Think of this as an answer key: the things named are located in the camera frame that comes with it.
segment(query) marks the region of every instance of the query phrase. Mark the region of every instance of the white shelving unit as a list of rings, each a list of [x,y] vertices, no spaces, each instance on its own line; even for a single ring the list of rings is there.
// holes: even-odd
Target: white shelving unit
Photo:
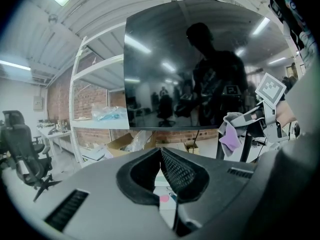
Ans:
[[[76,81],[81,80],[89,84],[98,86],[100,88],[106,89],[107,105],[110,104],[110,92],[124,90],[125,85],[123,70],[123,54],[105,59],[80,72],[78,72],[78,66],[80,62],[80,56],[88,43],[98,39],[102,35],[112,35],[113,31],[118,30],[119,28],[124,28],[125,26],[126,23],[123,22],[102,31],[89,39],[87,39],[87,37],[85,36],[81,42],[78,53],[75,57],[69,90],[69,120],[71,127],[71,137],[74,142],[74,152],[80,162],[81,167],[85,167],[87,162],[84,162],[79,148],[76,128],[106,129],[109,130],[110,136],[112,135],[112,129],[129,129],[128,119],[114,119],[101,122],[95,120],[77,120],[78,118],[75,118],[74,113]]]

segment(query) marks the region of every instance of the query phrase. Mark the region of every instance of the electrical box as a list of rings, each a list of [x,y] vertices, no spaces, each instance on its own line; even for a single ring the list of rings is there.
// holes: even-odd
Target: electrical box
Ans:
[[[33,96],[33,110],[41,111],[44,109],[44,98],[41,96]]]

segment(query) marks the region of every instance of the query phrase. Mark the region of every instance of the brick wall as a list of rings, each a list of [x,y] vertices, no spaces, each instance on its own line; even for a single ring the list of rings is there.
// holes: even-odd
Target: brick wall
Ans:
[[[97,63],[101,59],[91,53],[83,58],[78,67],[78,72],[88,68],[93,61]],[[49,118],[69,119],[69,89],[72,74],[72,67],[62,74],[48,89],[47,109]],[[111,92],[109,94],[111,106],[126,106],[124,91]],[[74,86],[74,117],[91,118],[91,109],[93,104],[107,105],[107,92],[105,89],[90,85],[87,82],[77,81]],[[132,136],[137,131],[132,130],[111,130],[114,138],[131,133]],[[93,148],[94,144],[104,144],[110,142],[109,130],[77,128],[78,142],[81,146]],[[178,143],[193,140],[197,131],[157,131],[158,143]],[[217,130],[201,130],[197,137],[198,140],[216,138]]]

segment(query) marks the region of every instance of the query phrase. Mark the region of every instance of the gray cloth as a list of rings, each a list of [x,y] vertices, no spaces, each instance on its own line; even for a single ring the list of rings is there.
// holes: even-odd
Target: gray cloth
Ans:
[[[221,124],[218,132],[220,134],[222,134],[224,137],[226,136],[226,132],[227,132],[227,127],[230,129],[230,128],[233,128],[235,129],[235,132],[236,132],[236,136],[238,137],[238,143],[234,143],[234,147],[237,148],[239,147],[239,145],[241,145],[241,142],[240,142],[240,139],[239,139],[239,136],[241,136],[242,134],[244,134],[247,130],[247,127],[248,126],[241,126],[241,127],[237,127],[237,128],[234,128],[232,125],[231,125],[231,121],[233,119],[236,119],[240,116],[242,116],[243,114],[242,113],[239,113],[239,112],[229,112],[226,114],[226,116],[223,118],[223,123]],[[220,140],[220,143],[221,143],[221,146],[222,146],[222,150],[224,152],[224,154],[227,156],[227,157],[230,157],[233,152],[234,152],[234,148],[231,148],[231,145],[227,145],[226,143],[227,142],[230,142],[230,139],[231,139],[231,142],[232,142],[232,138],[236,138],[236,136],[229,136],[229,140],[227,141],[224,141],[222,137]]]

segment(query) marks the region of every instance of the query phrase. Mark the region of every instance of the hand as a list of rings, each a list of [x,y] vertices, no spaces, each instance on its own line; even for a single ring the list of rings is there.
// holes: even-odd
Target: hand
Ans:
[[[286,101],[280,101],[276,106],[275,118],[280,123],[281,128],[297,120],[291,108],[289,107],[289,104]]]

